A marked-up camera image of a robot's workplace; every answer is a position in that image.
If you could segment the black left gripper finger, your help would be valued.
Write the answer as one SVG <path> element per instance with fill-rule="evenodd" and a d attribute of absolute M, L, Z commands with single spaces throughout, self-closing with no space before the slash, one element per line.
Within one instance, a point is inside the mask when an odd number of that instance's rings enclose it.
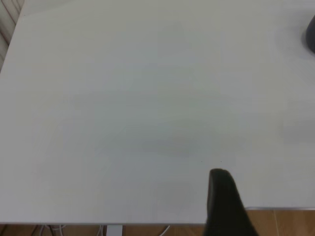
<path fill-rule="evenodd" d="M 236 183 L 227 170 L 209 174 L 205 236 L 258 235 L 243 206 Z"/>

